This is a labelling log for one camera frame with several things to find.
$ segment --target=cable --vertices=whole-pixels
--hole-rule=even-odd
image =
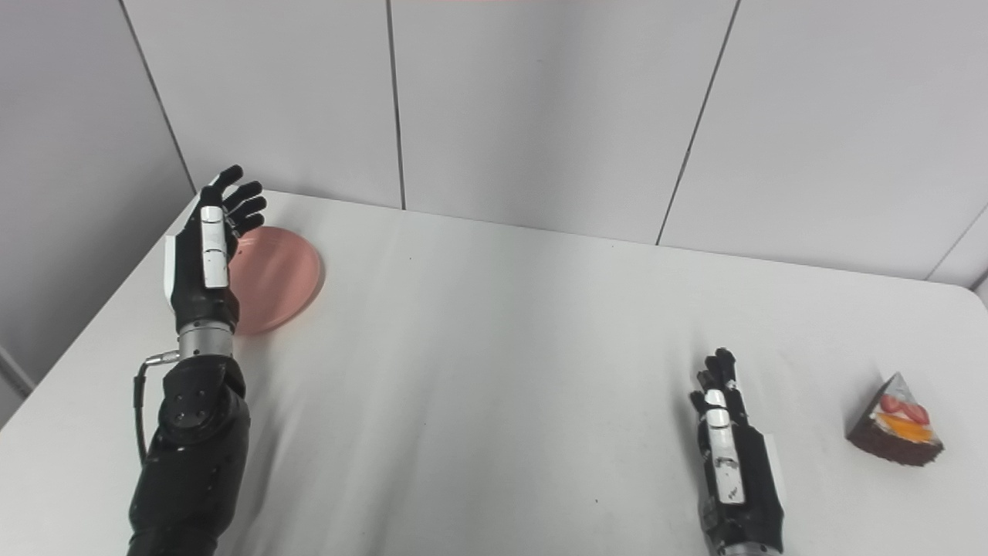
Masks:
[[[147,447],[144,444],[144,375],[147,374],[147,363],[141,363],[137,375],[133,377],[133,424],[137,429],[137,454],[140,456],[140,466],[144,466],[147,458]]]

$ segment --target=cake slice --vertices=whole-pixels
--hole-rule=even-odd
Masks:
[[[916,403],[899,373],[878,390],[848,440],[865,452],[903,465],[926,465],[944,451],[930,427],[930,415]]]

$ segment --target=table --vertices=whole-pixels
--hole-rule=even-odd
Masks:
[[[293,321],[237,341],[251,447],[217,554],[703,555],[687,392],[720,345],[775,435],[786,553],[981,549],[988,312],[968,291],[269,199],[269,223],[308,238],[326,278]],[[175,345],[162,252],[0,432],[0,553],[124,553],[130,377]],[[947,445],[926,468],[844,439],[895,371]]]

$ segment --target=pink plate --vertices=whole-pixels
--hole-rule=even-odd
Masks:
[[[305,309],[319,289],[319,253],[301,235],[261,227],[240,238],[230,289],[240,300],[239,335],[278,327]]]

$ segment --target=white wall panel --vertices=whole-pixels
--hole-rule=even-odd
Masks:
[[[988,207],[985,207],[967,233],[950,250],[930,279],[970,288],[976,286],[986,275],[988,275]]]
[[[125,0],[197,186],[400,205],[384,0]]]
[[[662,244],[925,278],[988,202],[986,21],[744,0]]]
[[[116,0],[0,2],[0,169],[0,345],[37,380],[193,195]]]
[[[733,7],[395,0],[408,208],[654,242]]]

